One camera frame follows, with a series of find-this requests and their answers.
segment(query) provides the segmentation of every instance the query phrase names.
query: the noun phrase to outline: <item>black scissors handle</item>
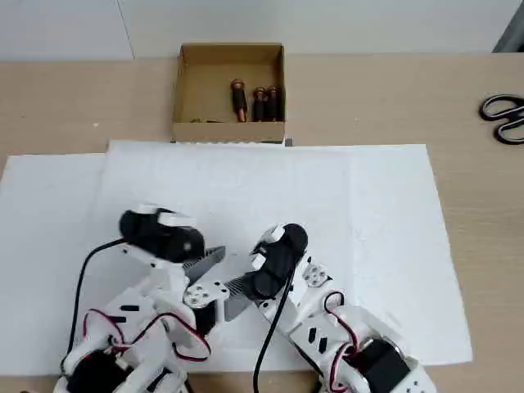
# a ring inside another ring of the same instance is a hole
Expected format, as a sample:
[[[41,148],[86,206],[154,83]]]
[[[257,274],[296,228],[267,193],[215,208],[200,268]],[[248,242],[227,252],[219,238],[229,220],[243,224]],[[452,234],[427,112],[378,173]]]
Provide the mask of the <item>black scissors handle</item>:
[[[513,107],[500,112],[491,113],[489,107],[495,102],[510,102],[513,104]],[[499,142],[507,145],[524,144],[524,138],[508,138],[505,135],[506,131],[524,125],[524,98],[512,94],[498,94],[489,97],[479,108],[479,115],[482,119],[487,121],[501,119],[507,120],[506,123],[495,128],[494,136]]]

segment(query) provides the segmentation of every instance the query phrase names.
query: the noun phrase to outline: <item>cardboard box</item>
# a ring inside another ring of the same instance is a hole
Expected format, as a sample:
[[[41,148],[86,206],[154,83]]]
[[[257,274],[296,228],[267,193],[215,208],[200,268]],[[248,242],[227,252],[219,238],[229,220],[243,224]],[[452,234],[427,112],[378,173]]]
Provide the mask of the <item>cardboard box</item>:
[[[247,123],[238,123],[231,81],[242,79]],[[173,116],[178,142],[282,142],[284,121],[251,121],[253,90],[282,90],[285,119],[284,48],[280,43],[189,43],[180,48]]]

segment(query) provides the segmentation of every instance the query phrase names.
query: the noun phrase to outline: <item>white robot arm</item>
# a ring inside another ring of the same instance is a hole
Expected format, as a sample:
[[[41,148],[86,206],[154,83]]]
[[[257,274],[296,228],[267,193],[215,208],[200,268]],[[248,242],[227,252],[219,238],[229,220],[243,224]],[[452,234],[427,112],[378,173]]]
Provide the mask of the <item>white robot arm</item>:
[[[84,339],[62,361],[54,393],[192,393],[184,362],[205,361],[211,329],[253,303],[317,371],[323,391],[436,392],[398,334],[345,303],[307,252],[301,226],[266,232],[251,253],[252,271],[226,283],[199,280],[225,248],[206,250],[187,218],[145,206],[126,212],[120,230],[123,251],[149,264],[151,275],[88,311]]]

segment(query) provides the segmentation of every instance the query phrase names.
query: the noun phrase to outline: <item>cable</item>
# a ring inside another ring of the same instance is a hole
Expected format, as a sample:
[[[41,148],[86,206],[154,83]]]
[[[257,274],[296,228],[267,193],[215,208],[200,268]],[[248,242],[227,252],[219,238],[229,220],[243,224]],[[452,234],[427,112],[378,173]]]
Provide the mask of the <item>cable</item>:
[[[111,317],[109,315],[107,315],[103,311],[100,311],[99,309],[88,309],[88,312],[85,313],[84,321],[82,323],[82,331],[83,331],[82,334],[84,335],[84,337],[86,337],[88,335],[88,316],[89,316],[89,313],[95,313],[95,314],[98,314],[98,315],[102,316],[118,332],[118,335],[120,336],[120,342],[122,344],[125,343],[124,332],[122,332],[122,329],[120,329],[120,326],[118,326],[115,322],[113,322],[113,320],[111,319]]]
[[[118,239],[114,240],[113,242],[102,244],[101,246],[92,250],[84,260],[84,264],[82,265],[82,269],[80,270],[79,281],[76,284],[75,307],[73,308],[73,322],[71,323],[71,333],[69,335],[69,345],[67,346],[67,354],[71,352],[71,350],[73,349],[73,343],[75,342],[76,321],[79,316],[80,291],[82,289],[82,281],[84,280],[85,269],[87,268],[91,258],[93,258],[98,252],[104,251],[113,246],[118,246],[122,243],[125,243],[124,239]]]
[[[335,313],[334,311],[330,310],[328,308],[328,300],[331,296],[333,295],[339,295],[341,297],[341,302],[339,305],[344,305],[344,301],[345,301],[345,298],[344,298],[344,294],[340,291],[333,291],[333,292],[330,292],[326,298],[324,299],[324,309],[326,310],[326,312],[330,315],[333,315],[338,323],[347,331],[347,333],[350,335],[351,337],[351,341],[353,343],[353,353],[351,355],[354,355],[356,354],[358,351],[359,351],[359,338],[357,337],[355,331],[350,327],[350,325],[348,325],[346,323],[346,321],[344,321],[344,319],[342,319],[337,313]]]
[[[183,384],[186,387],[187,393],[195,393],[195,391],[193,390],[193,386],[191,386],[191,383],[189,383],[189,379],[188,378],[186,378],[186,381]]]
[[[123,344],[122,346],[114,346],[114,347],[117,350],[121,351],[121,352],[122,351],[126,351],[127,349],[129,349],[130,346],[132,346],[132,345],[136,344],[137,342],[139,342],[140,340],[142,340],[143,337],[146,335],[146,333],[149,331],[149,329],[151,329],[155,325],[155,323],[157,323],[159,320],[161,320],[164,317],[174,318],[188,332],[190,332],[196,339],[198,339],[202,344],[204,344],[204,347],[208,351],[208,355],[206,357],[196,357],[196,356],[185,355],[185,354],[182,354],[182,353],[178,352],[176,344],[173,343],[172,344],[173,351],[177,355],[177,357],[179,357],[182,360],[187,360],[189,362],[201,363],[201,362],[205,362],[211,356],[212,352],[211,352],[211,346],[210,346],[209,342],[207,342],[207,340],[204,337],[202,337],[195,328],[193,328],[191,325],[189,325],[181,317],[179,317],[177,314],[169,313],[169,312],[161,313],[161,314],[158,314],[157,316],[155,316],[155,318],[153,318],[146,325],[146,327],[143,330],[141,330],[140,333],[134,339],[131,340],[131,342],[122,341],[122,344]]]
[[[347,387],[341,386],[341,387],[333,387],[333,383],[337,381],[337,371],[338,366],[340,365],[340,362],[342,358],[344,358],[345,352],[353,345],[353,342],[345,342],[340,346],[340,348],[337,350],[337,353],[335,354],[335,357],[333,358],[333,362],[331,363],[331,369],[329,371],[329,390],[333,393],[344,393],[347,391]]]
[[[344,294],[340,291],[333,291],[333,292],[330,292],[324,299],[324,309],[326,310],[328,314],[333,315],[337,319],[338,323],[350,335],[351,341],[347,341],[344,344],[342,344],[339,347],[339,349],[337,350],[335,357],[333,358],[330,372],[329,372],[329,390],[333,393],[344,393],[348,390],[347,387],[345,386],[334,387],[333,384],[337,381],[337,371],[338,371],[338,367],[340,365],[341,360],[345,357],[352,358],[353,356],[355,356],[358,353],[359,338],[357,337],[355,331],[346,323],[346,321],[344,321],[337,313],[335,313],[334,311],[328,308],[328,300],[333,295],[339,295],[341,298],[339,305],[344,305],[344,301],[345,301]],[[351,351],[351,353],[347,354],[346,351],[351,347],[353,348],[353,350]]]
[[[273,317],[273,321],[271,322],[271,326],[269,327],[268,335],[265,337],[264,344],[262,344],[262,348],[260,349],[259,358],[256,360],[255,371],[253,372],[253,392],[254,393],[259,393],[260,366],[262,365],[262,361],[264,360],[265,351],[268,349],[269,343],[271,342],[271,337],[273,336],[275,328],[277,327],[278,320],[280,319],[280,315],[282,314],[282,311],[284,310],[284,305],[286,304],[287,296],[289,295],[289,291],[291,290],[291,285],[293,283],[293,278],[295,277],[295,269],[296,269],[296,265],[293,266],[293,270],[291,271],[291,276],[288,278],[286,286],[284,287],[284,292],[282,293],[282,299],[280,300],[280,303],[278,304],[277,312],[275,313]]]

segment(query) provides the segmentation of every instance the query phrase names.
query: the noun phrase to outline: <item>wooden table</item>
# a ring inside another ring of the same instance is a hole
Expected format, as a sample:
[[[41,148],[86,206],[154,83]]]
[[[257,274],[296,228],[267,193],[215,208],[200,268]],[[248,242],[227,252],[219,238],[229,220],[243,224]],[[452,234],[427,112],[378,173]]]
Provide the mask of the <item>wooden table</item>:
[[[175,66],[0,64],[0,167],[8,154],[169,140]],[[492,93],[524,94],[524,56],[288,56],[286,68],[287,134],[296,145],[428,145],[475,354],[471,364],[430,374],[440,391],[521,392],[524,147],[497,143],[477,106]],[[261,391],[304,393],[314,379],[267,373]],[[49,392],[54,381],[3,377],[0,393]],[[251,391],[245,373],[194,375],[192,383],[202,393]]]

